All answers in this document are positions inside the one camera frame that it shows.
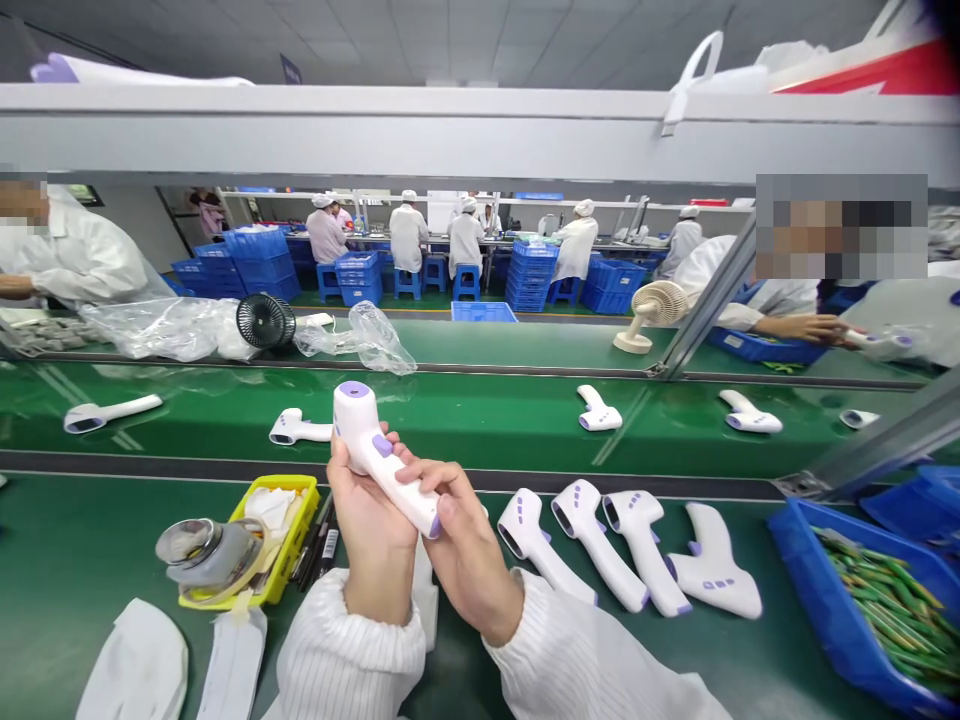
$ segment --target pink shirt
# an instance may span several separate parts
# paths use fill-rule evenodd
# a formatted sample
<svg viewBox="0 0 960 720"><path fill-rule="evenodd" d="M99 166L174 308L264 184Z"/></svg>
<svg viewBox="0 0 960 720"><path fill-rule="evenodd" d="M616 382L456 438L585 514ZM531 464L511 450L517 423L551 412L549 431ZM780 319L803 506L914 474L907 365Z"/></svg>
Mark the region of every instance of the pink shirt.
<svg viewBox="0 0 960 720"><path fill-rule="evenodd" d="M307 218L307 233L310 235L310 247L313 248L313 259L319 265L330 265L334 260L347 252L344 247L347 238L337 220L330 213L316 210Z"/></svg>

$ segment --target black fan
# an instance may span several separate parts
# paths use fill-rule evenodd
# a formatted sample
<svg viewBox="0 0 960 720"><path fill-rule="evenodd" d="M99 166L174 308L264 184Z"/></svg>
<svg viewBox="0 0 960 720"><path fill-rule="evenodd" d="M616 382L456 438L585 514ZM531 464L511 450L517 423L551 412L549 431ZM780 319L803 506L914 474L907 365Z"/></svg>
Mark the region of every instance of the black fan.
<svg viewBox="0 0 960 720"><path fill-rule="evenodd" d="M266 293L247 295L237 307L237 329L243 339L260 349L286 345L293 340L297 317L293 308Z"/></svg>

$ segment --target shelf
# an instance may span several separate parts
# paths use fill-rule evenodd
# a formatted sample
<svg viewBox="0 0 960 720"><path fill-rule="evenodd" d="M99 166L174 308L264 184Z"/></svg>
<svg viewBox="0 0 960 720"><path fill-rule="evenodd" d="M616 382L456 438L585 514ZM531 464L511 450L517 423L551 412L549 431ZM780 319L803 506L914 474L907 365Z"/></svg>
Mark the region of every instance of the shelf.
<svg viewBox="0 0 960 720"><path fill-rule="evenodd" d="M954 98L694 95L662 138L669 102L669 93L580 90L5 85L0 157L57 182L418 179L510 191L531 181L753 186L758 174L918 173L931 188L960 189ZM218 142L192 141L205 137ZM585 140L586 151L569 151Z"/></svg>

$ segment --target pen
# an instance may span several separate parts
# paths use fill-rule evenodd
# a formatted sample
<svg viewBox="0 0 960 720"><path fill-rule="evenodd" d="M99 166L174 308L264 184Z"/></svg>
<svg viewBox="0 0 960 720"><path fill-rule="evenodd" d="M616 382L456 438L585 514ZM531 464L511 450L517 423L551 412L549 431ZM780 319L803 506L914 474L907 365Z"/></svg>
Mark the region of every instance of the pen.
<svg viewBox="0 0 960 720"><path fill-rule="evenodd" d="M317 565L317 580L326 575L333 568L333 556L337 553L337 540L340 539L340 526L337 524L337 510L334 508L330 517L330 529L327 530L327 539L323 543L323 552Z"/></svg>
<svg viewBox="0 0 960 720"><path fill-rule="evenodd" d="M303 549L300 551L300 557L297 558L297 564L293 568L293 574L290 576L291 582L298 583L300 591L303 592L303 579L307 575L307 569L313 564L317 554L317 548L320 547L320 541L327 532L327 518L330 517L330 509L333 507L333 490L327 495L320 512L317 514L313 525L310 526L310 532L307 539L303 542Z"/></svg>

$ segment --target purple button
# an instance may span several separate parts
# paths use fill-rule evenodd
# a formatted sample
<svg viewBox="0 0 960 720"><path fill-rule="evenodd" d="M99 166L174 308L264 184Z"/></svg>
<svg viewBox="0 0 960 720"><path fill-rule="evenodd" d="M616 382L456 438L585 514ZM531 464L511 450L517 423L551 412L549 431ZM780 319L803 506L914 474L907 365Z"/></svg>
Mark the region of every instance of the purple button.
<svg viewBox="0 0 960 720"><path fill-rule="evenodd" d="M380 453L381 457L390 457L393 455L393 443L387 440L383 435L373 436L373 446Z"/></svg>
<svg viewBox="0 0 960 720"><path fill-rule="evenodd" d="M363 397L370 392L370 388L356 380L348 380L345 383L341 383L337 389L344 395L353 398Z"/></svg>

